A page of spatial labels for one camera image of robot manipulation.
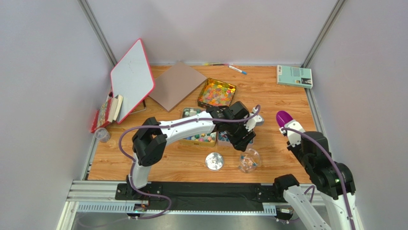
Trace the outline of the clear plastic jar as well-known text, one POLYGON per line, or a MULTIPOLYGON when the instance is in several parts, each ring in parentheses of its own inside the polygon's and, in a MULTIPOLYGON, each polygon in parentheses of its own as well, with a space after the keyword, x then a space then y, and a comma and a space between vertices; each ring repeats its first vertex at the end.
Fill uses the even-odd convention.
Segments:
POLYGON ((250 173, 257 169, 260 161, 260 154, 255 149, 248 148, 240 155, 238 169, 244 173, 250 173))

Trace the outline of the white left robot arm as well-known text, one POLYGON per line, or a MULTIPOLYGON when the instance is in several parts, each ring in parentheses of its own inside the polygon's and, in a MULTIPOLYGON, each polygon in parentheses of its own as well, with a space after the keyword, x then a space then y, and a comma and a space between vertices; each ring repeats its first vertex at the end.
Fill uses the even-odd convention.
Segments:
POLYGON ((233 148, 244 152, 255 138, 254 128, 263 124, 257 105, 249 111, 242 102, 231 106, 210 106, 196 115, 173 121, 148 118, 143 125, 132 128, 133 155, 128 180, 132 189, 147 185, 151 167, 158 163, 165 148, 176 141, 199 134, 225 132, 233 148))

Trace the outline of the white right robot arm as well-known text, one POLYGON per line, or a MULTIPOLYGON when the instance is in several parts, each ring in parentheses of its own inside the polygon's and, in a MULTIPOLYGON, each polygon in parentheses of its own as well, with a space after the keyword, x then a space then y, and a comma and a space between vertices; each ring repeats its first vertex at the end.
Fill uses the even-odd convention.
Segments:
POLYGON ((308 230, 360 230, 355 204, 355 185, 350 169, 335 162, 328 149, 328 140, 316 131, 301 132, 281 128, 288 138, 288 149, 295 155, 320 192, 329 215, 325 222, 311 202, 305 197, 299 182, 292 174, 275 178, 275 196, 294 208, 308 230))

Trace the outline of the purple plastic scoop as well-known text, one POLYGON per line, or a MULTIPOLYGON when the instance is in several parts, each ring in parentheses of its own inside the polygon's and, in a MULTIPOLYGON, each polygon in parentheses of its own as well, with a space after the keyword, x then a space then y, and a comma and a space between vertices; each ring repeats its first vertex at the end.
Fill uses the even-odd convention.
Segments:
POLYGON ((293 120, 292 116, 284 110, 278 111, 275 119, 279 127, 285 127, 286 124, 291 123, 293 120))

